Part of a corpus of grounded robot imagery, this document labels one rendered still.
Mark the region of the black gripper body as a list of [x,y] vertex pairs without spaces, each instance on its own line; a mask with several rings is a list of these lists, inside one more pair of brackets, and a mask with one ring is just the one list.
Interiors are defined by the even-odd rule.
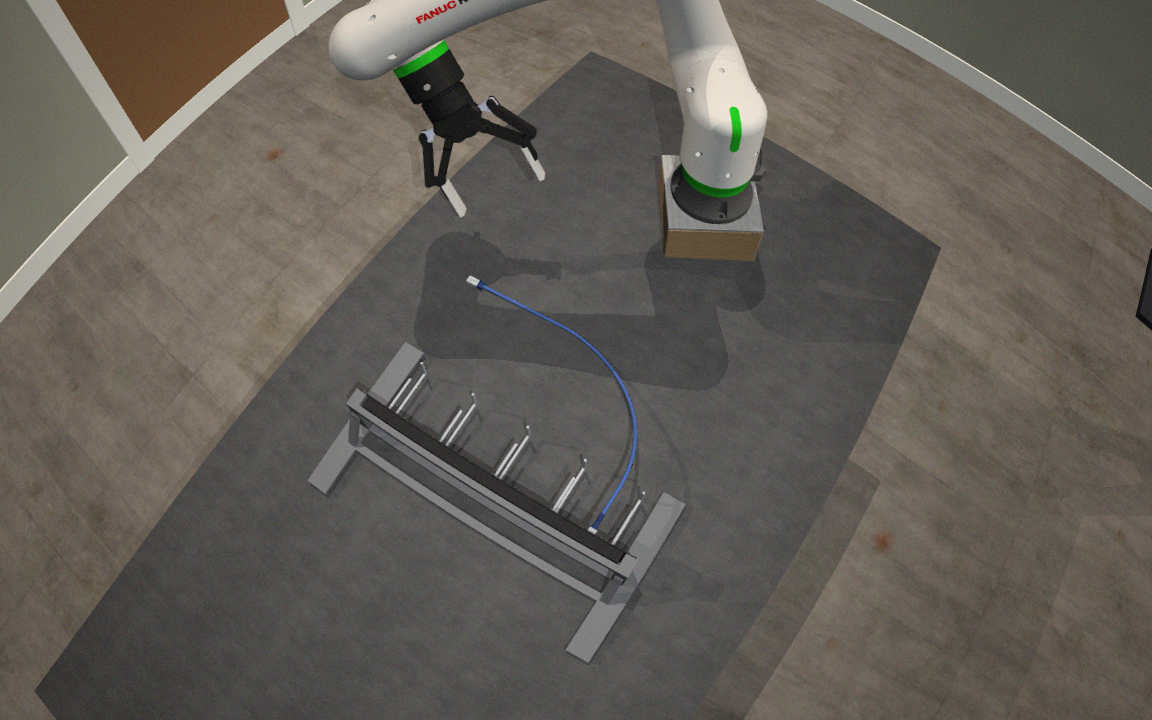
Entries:
[[[454,143],[460,143],[465,141],[465,138],[473,137],[477,131],[475,129],[468,129],[461,126],[461,120],[468,119],[473,120],[473,122],[480,123],[480,118],[483,111],[477,108],[477,104],[473,103],[471,94],[468,94],[465,83],[461,82],[456,88],[452,88],[448,94],[438,97],[438,99],[431,103],[422,103],[422,109],[429,115],[429,120],[433,123],[433,131],[435,136],[445,138],[445,132],[449,126],[454,126]],[[447,119],[445,119],[447,118]]]

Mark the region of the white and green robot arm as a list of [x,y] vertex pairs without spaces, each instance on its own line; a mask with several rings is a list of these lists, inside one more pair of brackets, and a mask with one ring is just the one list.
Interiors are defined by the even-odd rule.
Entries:
[[[431,103],[465,77],[444,38],[544,1],[371,0],[339,20],[329,59],[351,79],[394,70],[414,104]],[[699,222],[736,222],[753,202],[751,182],[765,176],[760,147],[767,108],[719,0],[655,1],[684,118],[670,194]]]

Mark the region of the blue patch cord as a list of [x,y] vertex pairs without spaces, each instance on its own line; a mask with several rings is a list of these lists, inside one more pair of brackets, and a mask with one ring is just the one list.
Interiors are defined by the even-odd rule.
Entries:
[[620,482],[620,486],[617,486],[617,488],[614,488],[614,493],[611,497],[611,500],[608,501],[608,503],[605,503],[605,509],[602,509],[602,511],[600,511],[598,518],[596,518],[598,521],[602,521],[602,518],[605,516],[605,511],[607,511],[609,509],[611,503],[614,501],[614,498],[616,498],[617,493],[620,493],[620,488],[622,488],[623,484],[626,484],[626,479],[628,477],[628,471],[630,471],[630,469],[632,468],[632,464],[634,464],[634,457],[635,457],[635,452],[636,452],[636,446],[637,446],[637,423],[636,423],[636,416],[634,414],[634,406],[632,406],[632,402],[631,402],[631,397],[628,397],[628,392],[626,389],[626,384],[623,384],[621,381],[621,379],[620,379],[620,376],[617,376],[617,373],[614,372],[614,369],[613,369],[613,366],[611,366],[611,363],[608,363],[608,361],[605,361],[605,357],[602,357],[602,354],[600,354],[598,350],[596,350],[596,348],[593,347],[593,344],[590,344],[586,340],[584,340],[584,338],[581,338],[579,334],[577,334],[576,332],[573,332],[570,328],[566,327],[566,325],[562,325],[561,323],[554,323],[554,320],[550,319],[548,316],[538,313],[538,311],[532,310],[531,306],[525,306],[524,304],[518,304],[518,302],[515,301],[515,300],[509,300],[509,297],[507,297],[506,295],[503,295],[503,293],[499,293],[499,291],[492,290],[492,288],[488,288],[485,285],[483,285],[483,288],[484,288],[484,290],[497,293],[497,296],[499,296],[500,300],[507,300],[507,301],[511,302],[511,304],[515,304],[517,306],[524,306],[524,309],[526,311],[529,311],[529,313],[541,316],[541,318],[545,319],[545,320],[547,320],[547,323],[556,324],[558,327],[561,327],[562,329],[570,332],[573,334],[573,336],[579,338],[579,340],[582,341],[582,343],[588,344],[588,347],[591,348],[591,350],[593,350],[594,354],[600,357],[600,359],[602,359],[602,363],[605,363],[605,365],[607,365],[611,369],[611,372],[613,373],[614,378],[617,379],[617,382],[620,382],[621,388],[623,389],[623,392],[626,392],[626,397],[627,397],[628,407],[630,407],[630,411],[631,411],[631,416],[632,416],[632,420],[634,420],[634,446],[632,446],[632,452],[631,452],[630,460],[628,460],[628,467],[626,469],[626,477],[623,477],[622,480]]

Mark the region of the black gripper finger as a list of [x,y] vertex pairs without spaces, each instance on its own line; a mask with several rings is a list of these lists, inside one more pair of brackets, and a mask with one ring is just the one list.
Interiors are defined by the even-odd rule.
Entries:
[[[515,129],[518,129],[520,132],[515,131],[515,129],[492,123],[490,120],[484,118],[482,118],[480,123],[473,122],[473,120],[463,119],[461,120],[461,126],[468,129],[475,129],[477,132],[486,132],[486,135],[493,135],[498,138],[505,138],[505,141],[517,143],[517,145],[522,146],[522,151],[524,151],[526,159],[529,159],[536,176],[538,176],[539,181],[544,181],[545,172],[543,170],[540,162],[536,161],[538,160],[538,152],[535,151],[535,147],[532,147],[532,143],[530,142],[536,137],[538,129],[536,129],[535,126],[529,124],[526,120],[517,118],[517,115],[511,113],[511,111],[503,108],[503,106],[497,101],[497,97],[494,96],[488,96],[488,99],[480,105],[477,105],[477,108],[493,113],[495,118],[505,120],[506,123],[515,127]],[[524,132],[524,135],[522,135],[522,132]]]
[[425,185],[433,187],[438,185],[445,195],[445,199],[450,200],[454,210],[457,211],[460,217],[465,217],[465,202],[460,199],[460,195],[454,190],[453,184],[450,184],[449,179],[445,179],[447,174],[450,151],[453,146],[454,126],[449,126],[447,132],[445,132],[444,141],[444,152],[442,161],[440,161],[440,167],[438,170],[438,176],[434,176],[434,159],[433,159],[433,142],[435,132],[433,129],[422,129],[419,135],[419,141],[422,145],[422,161],[424,161],[424,177]]

